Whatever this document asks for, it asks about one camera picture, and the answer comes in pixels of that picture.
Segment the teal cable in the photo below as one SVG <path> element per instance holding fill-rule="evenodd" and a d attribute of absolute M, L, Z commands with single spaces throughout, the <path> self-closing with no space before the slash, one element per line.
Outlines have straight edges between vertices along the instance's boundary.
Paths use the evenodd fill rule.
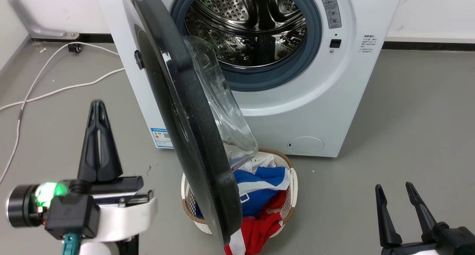
<path fill-rule="evenodd" d="M 63 255 L 79 255 L 81 238 L 75 233 L 67 233 L 64 236 Z"/>

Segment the washing machine door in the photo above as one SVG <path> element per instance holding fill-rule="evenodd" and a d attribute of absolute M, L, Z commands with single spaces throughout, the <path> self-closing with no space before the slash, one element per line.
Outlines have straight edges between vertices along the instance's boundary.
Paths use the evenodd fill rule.
<path fill-rule="evenodd" d="M 212 234 L 227 245 L 242 223 L 232 169 L 258 151 L 257 143 L 224 77 L 210 77 L 220 72 L 214 53 L 207 50 L 212 47 L 199 38 L 184 40 L 161 0 L 131 2 L 141 22 L 134 28 L 137 63 L 146 70 L 203 217 Z M 232 150 L 240 146 L 246 148 Z"/>

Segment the warning label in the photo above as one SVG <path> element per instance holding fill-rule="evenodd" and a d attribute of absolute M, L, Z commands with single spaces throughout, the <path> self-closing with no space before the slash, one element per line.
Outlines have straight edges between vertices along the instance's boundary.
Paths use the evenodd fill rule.
<path fill-rule="evenodd" d="M 378 41 L 374 35 L 363 35 L 363 41 L 361 41 L 360 53 L 372 53 L 376 47 Z"/>
<path fill-rule="evenodd" d="M 328 27 L 331 29 L 341 28 L 340 9 L 336 0 L 322 0 L 328 20 Z"/>
<path fill-rule="evenodd" d="M 150 128 L 150 130 L 157 147 L 173 148 L 173 144 L 171 143 L 170 135 L 168 135 L 167 129 Z"/>

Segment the laundry basket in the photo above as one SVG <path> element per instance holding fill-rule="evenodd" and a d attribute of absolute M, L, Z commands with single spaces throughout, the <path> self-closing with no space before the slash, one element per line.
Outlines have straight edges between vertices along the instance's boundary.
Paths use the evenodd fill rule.
<path fill-rule="evenodd" d="M 297 173 L 295 172 L 292 162 L 290 162 L 290 159 L 286 155 L 278 151 L 260 148 L 259 153 L 252 160 L 258 161 L 260 159 L 264 159 L 269 154 L 274 155 L 275 164 L 277 165 L 277 167 L 287 167 L 288 169 L 290 169 L 290 185 L 286 191 L 287 195 L 285 197 L 285 202 L 282 208 L 273 210 L 273 212 L 280 211 L 283 223 L 282 227 L 271 236 L 271 238 L 273 238 L 274 236 L 279 234 L 280 231 L 282 231 L 285 224 L 290 221 L 292 215 L 294 214 L 295 204 L 297 203 L 298 181 Z M 183 177 L 181 178 L 181 199 L 183 200 L 183 209 L 185 210 L 185 213 L 188 215 L 188 217 L 190 217 L 190 219 L 195 222 L 196 226 L 200 230 L 205 233 L 211 234 L 211 231 L 209 230 L 206 221 L 196 216 L 196 199 L 193 196 L 193 192 L 190 189 L 185 174 L 183 174 Z"/>

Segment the white cable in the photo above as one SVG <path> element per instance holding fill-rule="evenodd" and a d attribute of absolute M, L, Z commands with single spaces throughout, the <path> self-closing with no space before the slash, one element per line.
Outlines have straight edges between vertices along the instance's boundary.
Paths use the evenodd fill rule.
<path fill-rule="evenodd" d="M 112 75 L 112 74 L 114 74 L 114 73 L 117 73 L 117 72 L 120 72 L 120 71 L 123 71 L 123 70 L 124 70 L 124 68 L 122 68 L 122 69 L 116 69 L 115 71 L 111 71 L 111 72 L 109 72 L 108 74 L 105 74 L 104 76 L 102 76 L 102 77 L 96 79 L 95 81 L 91 81 L 91 82 L 88 82 L 88 83 L 86 83 L 86 84 L 76 84 L 76 85 L 73 85 L 73 86 L 67 86 L 67 87 L 58 89 L 58 90 L 56 90 L 56 91 L 53 91 L 53 92 L 44 94 L 44 95 L 42 95 L 42 96 L 38 96 L 38 97 L 35 97 L 35 98 L 32 98 L 32 99 L 28 99 L 28 100 L 27 100 L 27 103 L 32 102 L 32 101 L 36 101 L 36 100 L 38 100 L 38 99 L 42 99 L 42 98 L 45 98 L 45 97 L 48 97 L 48 96 L 51 96 L 51 95 L 54 95 L 54 94 L 59 93 L 59 92 L 62 92 L 62 91 L 66 91 L 66 90 L 68 90 L 68 89 L 73 89 L 73 88 L 77 88 L 77 87 L 82 87 L 82 86 L 88 86 L 88 85 L 96 84 L 97 82 L 102 81 L 103 79 L 109 77 L 110 75 Z M 12 104 L 10 104 L 10 105 L 3 106 L 3 107 L 0 108 L 0 111 L 3 111 L 3 110 L 5 110 L 5 109 L 10 108 L 10 107 L 13 107 L 13 106 L 17 106 L 17 105 L 19 105 L 19 104 L 22 104 L 23 102 L 24 102 L 24 101 L 19 101 L 19 102 L 16 102 L 16 103 L 12 103 Z"/>
<path fill-rule="evenodd" d="M 13 147 L 12 155 L 10 156 L 10 159 L 8 160 L 7 165 L 5 166 L 5 170 L 3 171 L 3 174 L 2 174 L 2 176 L 0 177 L 0 184 L 2 184 L 3 179 L 5 178 L 5 175 L 7 174 L 7 171 L 8 171 L 8 169 L 10 168 L 10 165 L 12 164 L 12 160 L 13 160 L 13 157 L 14 157 L 14 155 L 15 155 L 15 152 L 17 151 L 18 141 L 19 141 L 19 137 L 20 137 L 20 123 L 21 123 L 21 121 L 22 121 L 23 111 L 24 111 L 24 109 L 25 109 L 25 105 L 26 105 L 27 102 L 34 101 L 34 100 L 38 100 L 38 99 L 41 99 L 41 98 L 44 98 L 44 97 L 53 95 L 53 94 L 55 94 L 55 93 L 58 93 L 58 92 L 67 90 L 67 89 L 96 84 L 97 82 L 101 81 L 101 80 L 104 79 L 105 77 L 107 77 L 107 76 L 109 76 L 109 75 L 111 75 L 111 74 L 114 74 L 114 73 L 116 73 L 116 72 L 119 72 L 119 71 L 124 70 L 124 68 L 122 68 L 122 69 L 117 69 L 117 70 L 115 70 L 115 71 L 109 72 L 108 74 L 105 74 L 104 76 L 100 77 L 100 78 L 97 79 L 96 81 L 90 82 L 90 83 L 88 83 L 88 84 L 78 84 L 78 85 L 68 86 L 68 87 L 65 87 L 65 88 L 63 88 L 63 89 L 59 89 L 59 90 L 57 90 L 57 91 L 53 91 L 53 92 L 51 92 L 51 93 L 44 94 L 44 95 L 39 96 L 39 97 L 37 97 L 37 98 L 28 100 L 28 98 L 29 98 L 29 96 L 30 96 L 30 94 L 31 94 L 31 91 L 33 90 L 33 88 L 34 88 L 36 82 L 37 82 L 38 79 L 39 79 L 39 76 L 41 76 L 41 74 L 43 73 L 43 70 L 44 70 L 44 69 L 46 68 L 46 66 L 49 64 L 49 62 L 51 61 L 51 59 L 53 59 L 53 57 L 54 57 L 59 51 L 61 51 L 61 50 L 64 49 L 65 47 L 67 47 L 68 44 L 72 44 L 72 43 L 79 43 L 79 44 L 83 44 L 83 45 L 88 45 L 88 46 L 96 47 L 96 48 L 105 50 L 105 51 L 107 51 L 107 52 L 110 52 L 110 53 L 119 55 L 118 53 L 113 52 L 113 51 L 111 51 L 111 50 L 108 50 L 108 49 L 106 49 L 106 48 L 104 48 L 104 47 L 100 47 L 100 46 L 93 45 L 93 44 L 89 44 L 89 43 L 84 43 L 84 42 L 70 42 L 70 43 L 67 43 L 67 44 L 61 46 L 61 47 L 48 59 L 48 61 L 46 62 L 46 64 L 45 64 L 45 65 L 43 66 L 43 68 L 39 71 L 38 75 L 36 76 L 35 80 L 33 81 L 33 84 L 31 84 L 31 87 L 30 87 L 30 89 L 28 90 L 28 93 L 27 93 L 27 95 L 25 96 L 25 100 L 24 100 L 24 101 L 22 101 L 22 102 L 17 102 L 17 103 L 13 103 L 13 104 L 10 104 L 10 105 L 7 105 L 7 106 L 3 106 L 3 107 L 0 108 L 0 111 L 2 111 L 2 110 L 6 109 L 6 108 L 9 108 L 9 107 L 11 107 L 11 106 L 15 106 L 15 105 L 22 104 L 22 107 L 20 108 L 20 113 L 19 113 L 19 116 L 18 116 L 17 139 L 15 140 L 15 146 Z"/>

